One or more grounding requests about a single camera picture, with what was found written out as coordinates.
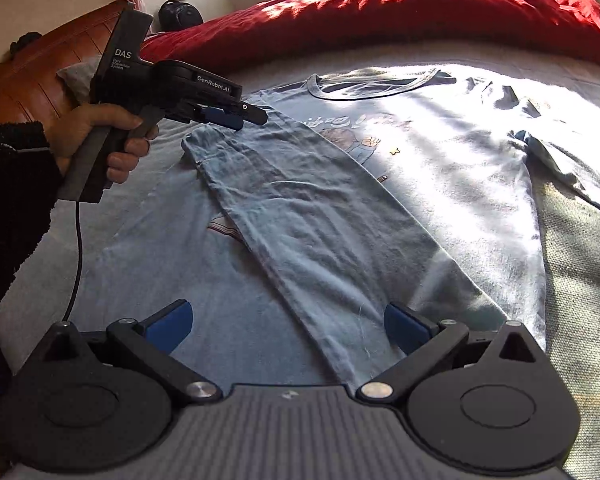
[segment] headboard panel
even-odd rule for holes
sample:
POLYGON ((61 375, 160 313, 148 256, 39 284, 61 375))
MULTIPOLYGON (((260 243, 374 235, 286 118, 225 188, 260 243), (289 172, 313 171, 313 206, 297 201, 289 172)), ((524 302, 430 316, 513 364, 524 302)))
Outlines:
POLYGON ((126 2, 119 0, 45 34, 0 63, 0 123, 41 121, 45 127, 77 104, 56 72, 101 54, 126 2))

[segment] dark clothing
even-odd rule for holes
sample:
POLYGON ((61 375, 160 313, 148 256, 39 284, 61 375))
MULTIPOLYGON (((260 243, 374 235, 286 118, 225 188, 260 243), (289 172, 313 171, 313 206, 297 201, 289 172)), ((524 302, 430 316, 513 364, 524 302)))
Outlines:
MULTIPOLYGON (((0 301, 48 231, 61 181, 42 124, 0 125, 0 301)), ((9 377, 0 352, 0 394, 9 377)))

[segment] red blanket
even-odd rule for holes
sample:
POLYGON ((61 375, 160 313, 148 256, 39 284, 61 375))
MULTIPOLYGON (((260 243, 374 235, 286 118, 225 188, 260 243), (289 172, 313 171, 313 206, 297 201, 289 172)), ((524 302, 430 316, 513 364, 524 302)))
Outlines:
POLYGON ((488 40, 600 65, 594 0, 272 0, 150 38, 141 56, 228 74, 279 57, 387 41, 488 40))

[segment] metal screw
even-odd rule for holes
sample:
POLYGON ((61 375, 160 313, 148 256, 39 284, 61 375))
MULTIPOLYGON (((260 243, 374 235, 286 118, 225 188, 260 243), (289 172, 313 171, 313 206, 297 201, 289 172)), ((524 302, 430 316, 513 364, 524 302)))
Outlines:
POLYGON ((292 399, 295 399, 298 395, 300 395, 300 394, 298 392, 296 392, 295 390, 287 390, 281 396, 283 399, 292 400, 292 399))
POLYGON ((394 389, 386 383, 367 383, 360 388, 360 391, 369 399, 386 399, 394 389))
POLYGON ((192 399, 208 399, 213 397, 218 388, 214 384, 207 383, 206 381, 197 381, 195 383, 188 384, 186 392, 192 399))

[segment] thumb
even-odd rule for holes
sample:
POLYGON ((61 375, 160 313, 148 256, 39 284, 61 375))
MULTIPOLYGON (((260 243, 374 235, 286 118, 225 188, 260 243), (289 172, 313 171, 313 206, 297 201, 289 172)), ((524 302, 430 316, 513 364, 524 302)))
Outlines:
POLYGON ((113 126, 120 130, 133 130, 142 124, 140 117, 118 105, 89 105, 84 113, 91 126, 113 126))

